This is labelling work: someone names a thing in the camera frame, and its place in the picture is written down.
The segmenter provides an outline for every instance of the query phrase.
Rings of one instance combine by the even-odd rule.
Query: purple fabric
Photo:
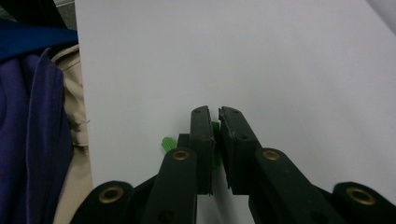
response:
[[[46,51],[0,63],[0,223],[52,223],[71,157],[63,80]]]

